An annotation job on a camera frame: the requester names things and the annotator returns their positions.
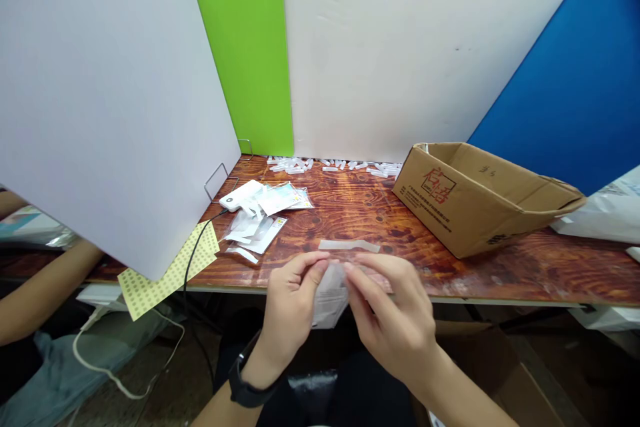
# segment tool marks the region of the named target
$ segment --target cardboard box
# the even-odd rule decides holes
[[[441,324],[458,324],[457,333],[441,335]],[[436,321],[438,343],[520,427],[563,427],[506,335],[497,328],[478,332],[478,325],[486,324]]]
[[[414,145],[393,193],[458,258],[511,243],[587,201],[568,183],[461,142]]]

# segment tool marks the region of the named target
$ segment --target person's left hand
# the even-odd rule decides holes
[[[262,332],[242,370],[242,379],[253,387],[265,389],[274,383],[305,343],[328,257],[329,252],[308,252],[271,272]]]

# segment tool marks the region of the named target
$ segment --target person's right hand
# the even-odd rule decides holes
[[[427,292],[406,260],[358,254],[355,261],[385,276],[395,292],[394,303],[365,272],[345,264],[349,304],[360,340],[388,373],[415,393],[440,353]]]

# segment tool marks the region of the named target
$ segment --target hand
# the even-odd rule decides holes
[[[429,297],[415,267],[406,260],[358,254],[355,261],[389,279],[395,292],[393,303],[377,282],[345,264],[349,304],[360,340],[388,373],[416,394],[440,351]]]
[[[305,343],[315,291],[329,265],[328,257],[329,252],[301,254],[271,272],[262,332],[242,371],[243,380],[253,387],[272,385]]]

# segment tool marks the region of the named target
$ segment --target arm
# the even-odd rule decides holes
[[[0,220],[27,205],[29,204],[13,192],[0,192]]]
[[[38,330],[82,283],[102,255],[93,244],[81,240],[0,300],[0,346]]]
[[[447,427],[516,427],[436,343],[433,309],[415,268],[391,256],[356,260],[384,275],[395,292],[394,303],[362,270],[345,264],[360,339],[380,365]]]
[[[270,387],[305,343],[313,320],[313,298],[327,269],[327,257],[329,252],[309,252],[271,272],[264,326],[240,373],[249,385],[259,390]],[[261,406],[249,409],[232,402],[226,381],[193,427],[253,427],[261,412]]]

